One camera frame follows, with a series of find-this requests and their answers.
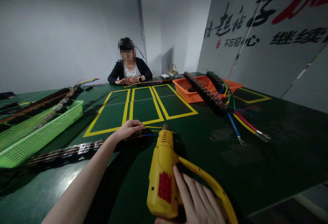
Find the red label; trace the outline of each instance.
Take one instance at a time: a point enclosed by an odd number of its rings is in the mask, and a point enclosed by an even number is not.
[[[158,183],[158,196],[166,202],[171,203],[172,198],[172,179],[166,172],[160,174],[160,182]]]

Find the white shirt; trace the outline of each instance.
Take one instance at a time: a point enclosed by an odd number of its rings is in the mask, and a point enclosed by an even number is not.
[[[125,64],[124,65],[124,78],[129,78],[129,77],[139,77],[141,76],[140,71],[137,67],[137,65],[134,67],[133,71],[130,71]]]

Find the woman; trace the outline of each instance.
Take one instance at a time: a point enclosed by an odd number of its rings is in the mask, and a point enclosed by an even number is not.
[[[153,78],[148,66],[141,58],[136,57],[135,47],[130,38],[119,40],[119,49],[122,60],[116,62],[108,77],[108,82],[116,85],[142,82]]]

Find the yellow heat gun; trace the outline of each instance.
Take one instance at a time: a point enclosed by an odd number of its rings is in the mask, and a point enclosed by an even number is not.
[[[229,198],[219,183],[201,168],[175,154],[173,135],[167,124],[159,132],[149,172],[147,206],[153,215],[167,219],[178,216],[178,205],[182,204],[182,199],[173,174],[176,163],[182,163],[208,183],[218,197],[216,201],[226,223],[238,223]]]

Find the green wire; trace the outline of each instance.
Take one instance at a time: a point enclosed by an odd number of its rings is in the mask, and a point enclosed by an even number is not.
[[[12,114],[12,115],[5,115],[5,116],[2,116],[2,117],[0,117],[0,120],[2,120],[2,119],[4,119],[4,118],[6,118],[6,117],[9,117],[9,116],[13,116],[14,114]]]
[[[19,106],[14,106],[14,107],[10,107],[4,110],[1,110],[0,112],[6,111],[6,110],[12,110],[12,109],[17,109]]]
[[[214,75],[216,75],[218,78],[220,78],[221,81],[224,83],[224,81],[222,80],[222,78],[219,75],[217,75],[216,73],[214,73]],[[232,95],[232,98],[233,98],[233,110],[236,110],[235,97],[234,97],[233,92],[231,91],[230,87],[228,85],[227,85],[227,87],[229,88],[229,90],[231,92],[231,95]]]
[[[230,92],[228,92],[228,102],[230,103]]]

